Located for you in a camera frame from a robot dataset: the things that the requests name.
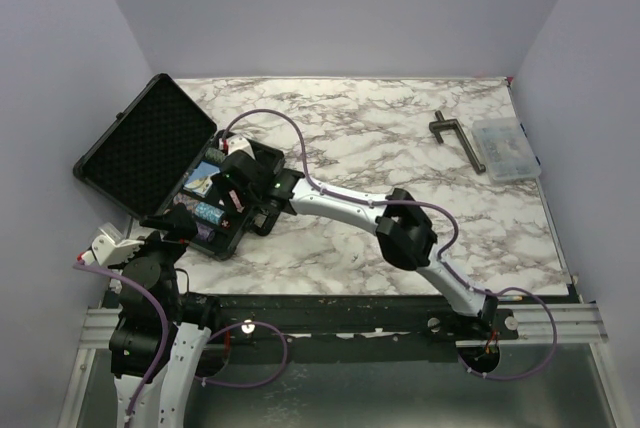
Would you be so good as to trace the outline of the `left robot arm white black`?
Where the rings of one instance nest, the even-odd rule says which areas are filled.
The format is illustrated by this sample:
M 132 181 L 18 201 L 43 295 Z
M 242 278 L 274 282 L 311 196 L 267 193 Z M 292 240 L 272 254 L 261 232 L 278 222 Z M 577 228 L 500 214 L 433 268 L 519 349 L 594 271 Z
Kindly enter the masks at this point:
M 184 204 L 144 220 L 151 233 L 114 266 L 122 288 L 109 340 L 120 427 L 180 427 L 205 344 L 222 328 L 218 297 L 180 293 L 176 262 L 198 233 Z

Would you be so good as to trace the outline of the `light blue poker chip stack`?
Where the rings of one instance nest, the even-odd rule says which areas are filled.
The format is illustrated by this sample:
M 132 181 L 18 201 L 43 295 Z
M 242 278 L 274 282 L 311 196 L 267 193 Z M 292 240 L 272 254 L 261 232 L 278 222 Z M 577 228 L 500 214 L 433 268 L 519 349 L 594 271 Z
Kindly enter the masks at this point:
M 202 220 L 219 226 L 224 220 L 225 211 L 221 208 L 201 202 L 196 205 L 195 215 Z

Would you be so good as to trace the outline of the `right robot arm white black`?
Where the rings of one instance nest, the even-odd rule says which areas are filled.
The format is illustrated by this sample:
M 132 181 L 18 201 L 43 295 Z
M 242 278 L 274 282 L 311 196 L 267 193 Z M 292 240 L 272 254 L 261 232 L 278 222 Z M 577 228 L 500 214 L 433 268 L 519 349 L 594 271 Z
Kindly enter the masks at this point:
M 316 216 L 373 235 L 388 264 L 419 274 L 445 297 L 455 333 L 480 340 L 496 328 L 497 297 L 445 259 L 449 246 L 438 244 L 424 212 L 430 208 L 449 217 L 446 210 L 419 202 L 404 189 L 369 194 L 321 183 L 306 172 L 274 172 L 244 151 L 225 156 L 212 181 L 224 204 L 235 212 L 258 209 L 275 217 Z

